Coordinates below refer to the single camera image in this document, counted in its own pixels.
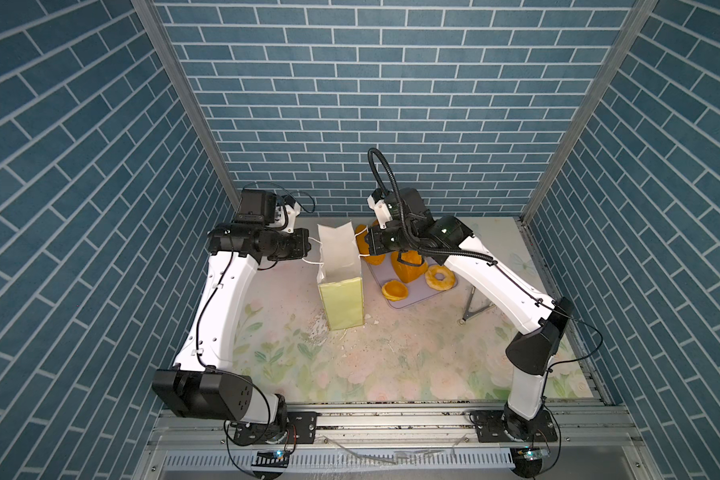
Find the lilac plastic tray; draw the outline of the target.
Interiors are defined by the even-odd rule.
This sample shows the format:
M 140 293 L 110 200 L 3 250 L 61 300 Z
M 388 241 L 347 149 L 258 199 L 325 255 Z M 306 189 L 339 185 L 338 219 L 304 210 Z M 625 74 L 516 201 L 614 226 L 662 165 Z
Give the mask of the lilac plastic tray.
M 398 277 L 392 267 L 391 261 L 389 260 L 389 256 L 387 256 L 380 265 L 371 265 L 365 263 L 364 267 L 367 267 L 369 269 L 370 275 L 373 277 L 374 281 L 378 284 L 379 287 L 382 287 L 388 281 L 398 280 Z M 385 300 L 391 308 L 403 309 L 419 303 L 423 300 L 443 294 L 443 291 L 438 291 L 430 288 L 429 285 L 426 283 L 424 275 L 420 276 L 419 278 L 413 280 L 410 283 L 407 283 L 406 286 L 408 288 L 407 298 L 397 301 L 388 300 L 385 297 L 382 297 L 382 299 Z

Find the large orange loaf chunk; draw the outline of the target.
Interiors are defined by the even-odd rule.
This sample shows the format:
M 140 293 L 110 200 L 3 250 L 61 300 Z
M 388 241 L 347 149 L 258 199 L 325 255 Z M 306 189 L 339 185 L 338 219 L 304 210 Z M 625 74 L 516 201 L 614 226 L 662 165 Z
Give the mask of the large orange loaf chunk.
M 429 266 L 424 257 L 416 251 L 398 251 L 390 254 L 394 273 L 403 283 L 411 283 L 423 276 Z

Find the orange egg tart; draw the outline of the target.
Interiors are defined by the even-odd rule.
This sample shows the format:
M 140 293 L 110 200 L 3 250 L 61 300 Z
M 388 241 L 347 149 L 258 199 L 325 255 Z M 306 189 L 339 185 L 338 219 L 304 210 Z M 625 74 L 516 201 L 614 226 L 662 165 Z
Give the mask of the orange egg tart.
M 409 296 L 409 290 L 405 283 L 399 280 L 390 280 L 382 286 L 382 295 L 390 302 L 398 302 Z

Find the green floral paper bag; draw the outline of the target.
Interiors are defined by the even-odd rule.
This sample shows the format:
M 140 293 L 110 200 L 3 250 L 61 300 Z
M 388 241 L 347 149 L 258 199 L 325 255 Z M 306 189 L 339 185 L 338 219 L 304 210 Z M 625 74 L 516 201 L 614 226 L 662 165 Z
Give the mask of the green floral paper bag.
M 304 262 L 317 267 L 316 282 L 331 331 L 361 327 L 365 322 L 362 260 L 351 222 L 318 224 L 308 236 L 312 253 Z

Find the long oval orange bread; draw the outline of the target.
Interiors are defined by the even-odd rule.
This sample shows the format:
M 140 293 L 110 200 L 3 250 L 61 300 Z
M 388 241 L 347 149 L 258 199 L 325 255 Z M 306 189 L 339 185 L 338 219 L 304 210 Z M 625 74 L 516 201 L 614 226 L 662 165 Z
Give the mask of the long oval orange bread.
M 372 255 L 370 253 L 370 246 L 365 240 L 367 233 L 368 227 L 364 224 L 360 224 L 355 228 L 355 240 L 359 255 L 369 265 L 381 265 L 384 262 L 386 255 Z

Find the aluminium left corner post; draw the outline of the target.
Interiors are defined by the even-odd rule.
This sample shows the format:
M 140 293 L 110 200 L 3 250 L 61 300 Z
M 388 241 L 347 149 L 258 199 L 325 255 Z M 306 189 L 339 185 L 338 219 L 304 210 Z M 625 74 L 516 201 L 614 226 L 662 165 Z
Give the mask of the aluminium left corner post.
M 183 105 L 188 119 L 205 150 L 211 167 L 219 179 L 233 208 L 240 204 L 240 193 L 234 186 L 222 153 L 213 137 L 204 113 L 196 99 L 191 84 L 182 68 L 178 55 L 171 44 L 167 30 L 158 14 L 153 1 L 133 0 L 135 9 L 144 30 L 160 59 L 178 99 Z

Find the metal tongs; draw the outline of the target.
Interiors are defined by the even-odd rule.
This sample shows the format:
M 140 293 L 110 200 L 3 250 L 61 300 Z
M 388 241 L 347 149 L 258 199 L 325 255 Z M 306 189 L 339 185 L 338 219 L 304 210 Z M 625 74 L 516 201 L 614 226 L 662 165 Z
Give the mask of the metal tongs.
M 467 295 L 467 300 L 463 309 L 462 316 L 458 320 L 459 325 L 466 324 L 471 318 L 494 307 L 494 303 L 490 300 L 486 300 L 483 305 L 473 307 L 476 293 L 477 289 L 475 287 L 471 287 Z

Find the aluminium corner post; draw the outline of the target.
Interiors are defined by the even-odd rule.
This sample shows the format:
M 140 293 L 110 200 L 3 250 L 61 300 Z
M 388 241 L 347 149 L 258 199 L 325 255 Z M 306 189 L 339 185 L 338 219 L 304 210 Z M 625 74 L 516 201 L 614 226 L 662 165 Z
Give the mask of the aluminium corner post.
M 637 0 L 633 3 L 612 47 L 605 55 L 599 70 L 585 93 L 584 99 L 574 113 L 567 131 L 562 135 L 556 151 L 550 157 L 550 161 L 544 173 L 541 175 L 529 202 L 521 212 L 519 222 L 523 227 L 530 226 L 544 197 L 562 171 L 573 147 L 581 137 L 584 128 L 594 114 L 600 101 L 603 99 L 607 88 L 615 78 L 619 67 L 629 53 L 657 3 L 657 0 Z
M 183 105 L 188 119 L 205 150 L 211 167 L 219 179 L 233 208 L 240 204 L 240 193 L 234 186 L 222 153 L 213 137 L 204 113 L 196 99 L 191 84 L 182 68 L 178 55 L 171 44 L 167 30 L 158 14 L 153 1 L 133 0 L 135 9 L 144 30 L 160 59 L 178 99 Z

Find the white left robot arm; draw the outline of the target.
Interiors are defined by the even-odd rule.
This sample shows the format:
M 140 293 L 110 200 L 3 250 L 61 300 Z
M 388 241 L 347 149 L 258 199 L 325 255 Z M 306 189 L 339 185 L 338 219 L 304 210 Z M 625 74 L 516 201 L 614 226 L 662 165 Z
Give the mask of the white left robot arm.
M 157 370 L 152 380 L 152 390 L 174 415 L 232 423 L 240 432 L 234 440 L 243 446 L 288 431 L 284 397 L 232 370 L 233 341 L 261 260 L 301 260 L 310 249 L 306 228 L 288 232 L 235 222 L 209 233 L 208 276 L 188 338 L 172 366 Z

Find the aluminium right corner post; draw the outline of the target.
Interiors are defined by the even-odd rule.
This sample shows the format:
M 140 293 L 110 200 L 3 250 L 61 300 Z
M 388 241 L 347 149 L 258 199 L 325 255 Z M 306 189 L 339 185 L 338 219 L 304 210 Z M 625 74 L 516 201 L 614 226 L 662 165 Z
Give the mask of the aluminium right corner post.
M 594 114 L 600 101 L 603 99 L 607 88 L 615 78 L 619 67 L 629 53 L 657 3 L 657 0 L 637 0 L 633 3 L 612 47 L 605 55 L 599 70 L 585 93 L 584 99 L 574 113 L 567 131 L 562 135 L 556 151 L 550 157 L 550 161 L 544 173 L 541 175 L 529 202 L 521 212 L 519 222 L 523 227 L 530 226 L 544 197 L 562 171 L 573 147 L 581 137 L 584 128 Z

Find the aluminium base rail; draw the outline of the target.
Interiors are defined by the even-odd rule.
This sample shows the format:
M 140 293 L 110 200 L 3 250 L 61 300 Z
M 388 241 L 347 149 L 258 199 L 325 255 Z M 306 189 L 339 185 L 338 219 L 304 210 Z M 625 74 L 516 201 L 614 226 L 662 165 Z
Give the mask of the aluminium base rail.
M 494 403 L 296 404 L 292 415 L 308 441 L 292 450 L 339 448 L 424 450 L 508 448 L 512 469 L 381 470 L 344 473 L 267 473 L 267 479 L 512 479 L 522 444 L 511 442 L 497 421 L 480 422 Z M 535 460 L 543 479 L 657 479 L 659 469 L 628 410 L 598 400 L 551 401 L 538 434 Z M 162 413 L 136 469 L 137 479 L 243 479 L 246 471 L 164 472 L 168 454 L 195 451 L 274 451 L 272 445 L 238 447 L 218 421 L 190 420 Z

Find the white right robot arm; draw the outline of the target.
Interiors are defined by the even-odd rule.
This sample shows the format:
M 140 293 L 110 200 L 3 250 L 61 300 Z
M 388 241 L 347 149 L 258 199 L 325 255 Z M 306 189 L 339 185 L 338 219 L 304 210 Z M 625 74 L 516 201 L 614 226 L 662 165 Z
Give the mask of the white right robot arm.
M 414 251 L 467 280 L 509 318 L 517 330 L 505 354 L 513 366 L 503 422 L 508 436 L 528 441 L 543 423 L 547 378 L 570 319 L 570 302 L 554 300 L 497 260 L 464 223 L 391 220 L 368 228 L 369 253 Z

